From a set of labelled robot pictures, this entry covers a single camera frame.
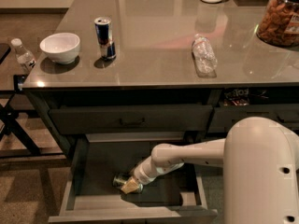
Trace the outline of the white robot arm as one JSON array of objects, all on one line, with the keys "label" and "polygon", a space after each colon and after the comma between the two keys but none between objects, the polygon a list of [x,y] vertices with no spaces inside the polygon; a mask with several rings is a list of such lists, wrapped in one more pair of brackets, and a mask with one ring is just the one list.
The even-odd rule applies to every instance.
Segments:
[{"label": "white robot arm", "polygon": [[223,139],[160,144],[121,187],[131,193],[185,163],[223,168],[225,224],[299,224],[299,136],[267,118],[237,122]]}]

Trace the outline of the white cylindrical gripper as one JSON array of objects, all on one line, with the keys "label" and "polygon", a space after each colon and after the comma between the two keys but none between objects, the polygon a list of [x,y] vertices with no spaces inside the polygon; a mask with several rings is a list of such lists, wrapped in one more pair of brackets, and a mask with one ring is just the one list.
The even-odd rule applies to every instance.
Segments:
[{"label": "white cylindrical gripper", "polygon": [[147,157],[140,162],[133,170],[132,176],[121,186],[121,191],[125,194],[138,191],[140,184],[148,185],[158,176],[166,175],[183,166],[183,163],[170,164],[167,167],[157,166],[152,157]]}]

